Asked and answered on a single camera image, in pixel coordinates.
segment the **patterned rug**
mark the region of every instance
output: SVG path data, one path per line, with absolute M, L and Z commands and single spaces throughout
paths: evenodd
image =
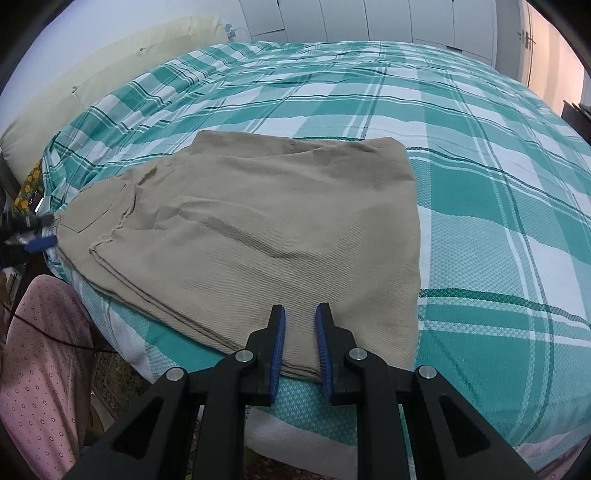
M 114 419 L 118 419 L 131 403 L 149 387 L 150 382 L 140 376 L 118 354 L 97 353 L 92 390 Z M 191 478 L 198 435 L 199 424 L 197 424 L 191 444 L 186 480 Z M 248 448 L 245 448 L 244 465 L 245 480 L 332 480 L 329 477 L 263 457 Z

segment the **bedspread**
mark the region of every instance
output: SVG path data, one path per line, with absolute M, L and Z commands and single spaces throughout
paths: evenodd
M 402 142 L 421 223 L 416 364 L 439 369 L 534 468 L 591 433 L 591 148 L 535 94 L 434 47 L 215 46 L 140 76 L 63 128 L 44 153 L 41 211 L 201 129 Z M 48 260 L 146 378 L 220 358 Z M 354 409 L 330 409 L 318 385 L 282 378 L 276 404 L 250 410 L 246 442 L 353 478 L 355 429 Z

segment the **white wall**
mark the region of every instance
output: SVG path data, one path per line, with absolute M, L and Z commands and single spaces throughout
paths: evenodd
M 585 105 L 591 105 L 591 77 L 585 72 L 583 80 L 583 94 L 581 95 L 581 103 Z
M 0 132 L 29 100 L 90 53 L 154 25 L 196 13 L 246 29 L 239 0 L 74 0 L 37 37 L 0 96 Z M 237 41 L 247 41 L 239 30 Z
M 580 102 L 584 67 L 554 25 L 534 8 L 530 9 L 530 16 L 535 45 L 529 87 L 561 115 L 564 101 Z

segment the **blue object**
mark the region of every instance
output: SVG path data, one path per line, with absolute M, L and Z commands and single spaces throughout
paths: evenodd
M 23 248 L 25 249 L 25 252 L 29 254 L 36 254 L 37 252 L 42 252 L 56 245 L 57 237 L 55 235 L 50 235 L 36 237 L 29 243 L 23 245 Z
M 281 358 L 283 356 L 283 342 L 285 340 L 285 308 L 281 308 L 281 317 L 275 336 L 275 345 L 271 360 L 271 397 L 275 401 L 279 389 L 279 373 L 281 371 Z
M 318 356 L 320 358 L 320 371 L 322 373 L 322 389 L 330 402 L 332 396 L 332 370 L 330 368 L 329 347 L 326 343 L 326 333 L 322 324 L 320 305 L 316 307 L 314 322 L 316 324 L 316 341 L 318 342 Z

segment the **black cable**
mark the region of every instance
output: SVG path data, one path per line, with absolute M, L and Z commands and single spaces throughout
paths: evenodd
M 2 302 L 2 306 L 4 306 L 4 308 L 10 313 L 10 318 L 11 319 L 13 317 L 16 317 L 21 322 L 24 322 L 29 327 L 34 328 L 40 334 L 46 336 L 47 338 L 53 340 L 54 342 L 61 343 L 62 345 L 71 346 L 71 347 L 74 347 L 74 348 L 79 348 L 80 350 L 90 350 L 90 351 L 95 352 L 95 353 L 117 353 L 114 350 L 103 350 L 103 349 L 98 349 L 98 348 L 92 348 L 92 347 L 89 347 L 89 346 L 76 345 L 74 343 L 65 342 L 64 340 L 60 340 L 59 338 L 55 338 L 55 337 L 49 335 L 48 333 L 45 333 L 39 327 L 36 327 L 35 325 L 33 325 L 32 323 L 30 323 L 29 321 L 25 320 L 20 315 L 17 315 L 16 312 L 13 312 L 12 309 L 8 305 L 6 305 L 4 302 Z

